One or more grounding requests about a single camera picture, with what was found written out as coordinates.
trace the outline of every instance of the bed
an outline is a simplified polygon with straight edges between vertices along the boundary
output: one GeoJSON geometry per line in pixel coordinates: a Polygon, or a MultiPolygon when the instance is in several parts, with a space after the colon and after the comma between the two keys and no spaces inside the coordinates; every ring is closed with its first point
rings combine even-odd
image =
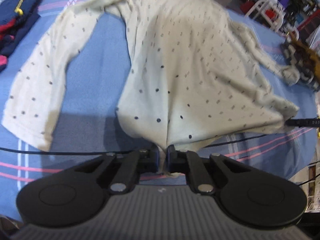
{"type": "MultiPolygon", "coordinates": [[[[20,66],[27,60],[35,44],[54,22],[56,16],[70,4],[81,0],[43,0],[41,18],[9,58],[9,65],[0,74],[0,112],[8,98],[11,83],[20,66]]],[[[279,63],[284,64],[279,44],[283,38],[263,26],[230,11],[234,20],[252,27],[261,46],[279,63]]],[[[67,92],[51,152],[45,155],[12,153],[0,150],[0,213],[20,219],[15,207],[18,191],[40,177],[66,169],[94,156],[60,156],[54,152],[127,151],[150,148],[144,139],[133,139],[120,128],[115,108],[121,95],[130,60],[125,39],[125,25],[119,18],[105,14],[93,32],[83,52],[68,66],[67,92]]],[[[262,68],[274,88],[274,93],[300,107],[297,118],[316,117],[314,94],[306,87],[288,87],[283,81],[262,68]]],[[[261,136],[253,133],[225,136],[198,154],[208,157],[219,152],[258,169],[289,179],[312,159],[316,146],[316,130],[296,128],[286,134],[261,136]]],[[[37,151],[0,126],[0,147],[37,151]]],[[[142,184],[185,184],[180,174],[169,177],[146,174],[142,184]]]]}

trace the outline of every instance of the metal screw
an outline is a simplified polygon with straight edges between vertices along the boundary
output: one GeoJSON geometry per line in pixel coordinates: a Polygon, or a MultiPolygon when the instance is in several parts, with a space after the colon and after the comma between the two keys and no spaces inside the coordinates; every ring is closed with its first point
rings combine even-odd
{"type": "Polygon", "coordinates": [[[112,191],[116,191],[116,192],[122,192],[126,189],[126,185],[123,183],[114,183],[110,186],[110,189],[112,191]]]}
{"type": "Polygon", "coordinates": [[[211,192],[213,190],[213,186],[210,184],[201,184],[198,186],[198,190],[200,192],[211,192]]]}

